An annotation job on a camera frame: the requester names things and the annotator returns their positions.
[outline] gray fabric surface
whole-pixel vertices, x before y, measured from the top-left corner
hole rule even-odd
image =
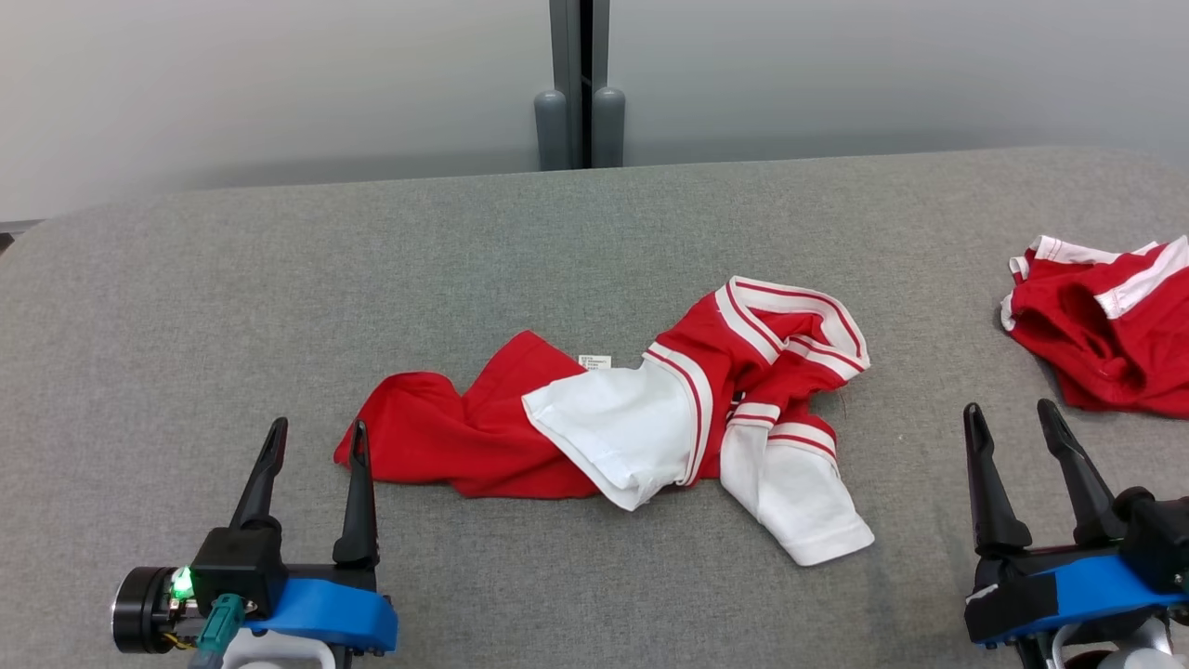
[[[329,557],[331,453],[385,375],[466,387],[515,332],[635,365],[732,273],[841,298],[873,368],[817,403],[873,548],[798,568],[717,482],[635,513],[379,485],[400,651],[364,667],[1013,667],[973,648],[960,414],[982,404],[1038,544],[1072,518],[996,324],[1011,254],[1050,233],[1131,248],[1187,231],[1189,177],[1027,149],[190,193],[38,225],[0,257],[0,665],[132,657],[108,604],[233,511],[291,422],[273,513]],[[1120,491],[1187,491],[1184,423],[1068,410]]]

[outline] green led light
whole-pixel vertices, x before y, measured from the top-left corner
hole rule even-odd
[[[174,573],[174,583],[170,586],[174,599],[184,600],[194,597],[194,581],[190,579],[190,566]]]

